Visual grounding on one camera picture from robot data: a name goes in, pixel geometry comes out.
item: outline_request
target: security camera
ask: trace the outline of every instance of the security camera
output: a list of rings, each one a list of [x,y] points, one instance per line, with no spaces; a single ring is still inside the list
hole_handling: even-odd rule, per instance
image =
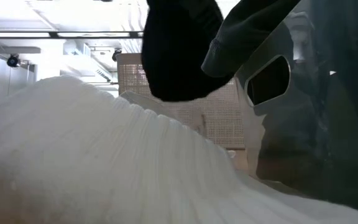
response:
[[[20,67],[21,61],[18,54],[12,54],[6,61],[7,66],[11,68]]]
[[[114,49],[114,53],[112,55],[112,60],[114,62],[117,62],[117,55],[121,54],[122,50],[121,49]]]

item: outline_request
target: black fabric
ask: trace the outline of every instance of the black fabric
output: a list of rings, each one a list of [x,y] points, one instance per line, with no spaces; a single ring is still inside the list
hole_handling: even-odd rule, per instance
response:
[[[211,77],[236,72],[299,1],[239,1],[212,40],[203,71]]]
[[[225,85],[233,74],[212,78],[201,70],[219,26],[209,26],[216,31],[206,32],[179,3],[152,2],[148,1],[142,64],[153,96],[162,101],[190,101],[204,98]]]

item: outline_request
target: clothing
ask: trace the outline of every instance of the clothing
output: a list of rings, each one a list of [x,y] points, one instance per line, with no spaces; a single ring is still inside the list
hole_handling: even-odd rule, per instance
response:
[[[358,211],[239,178],[189,127],[60,76],[0,104],[0,223],[358,224]]]
[[[227,15],[202,64],[211,77],[231,76],[300,0],[241,0]]]
[[[148,0],[142,64],[153,96],[162,101],[204,98],[225,85],[232,75],[213,78],[201,64],[223,17],[213,0],[201,1],[198,12],[190,0]]]

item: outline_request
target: ceiling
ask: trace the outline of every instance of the ceiling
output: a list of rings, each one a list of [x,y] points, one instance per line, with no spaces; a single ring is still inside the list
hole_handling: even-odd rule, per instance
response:
[[[224,16],[239,0],[217,0]],[[0,0],[0,31],[142,31],[146,0]],[[139,53],[140,39],[81,40],[106,70],[116,71],[115,48]],[[44,47],[47,40],[0,40],[0,45]]]

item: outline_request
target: ceiling light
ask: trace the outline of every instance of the ceiling light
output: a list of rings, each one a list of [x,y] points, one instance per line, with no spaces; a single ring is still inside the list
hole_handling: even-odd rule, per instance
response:
[[[59,37],[130,37],[128,32],[58,32]]]
[[[0,32],[0,37],[49,37],[47,32]]]

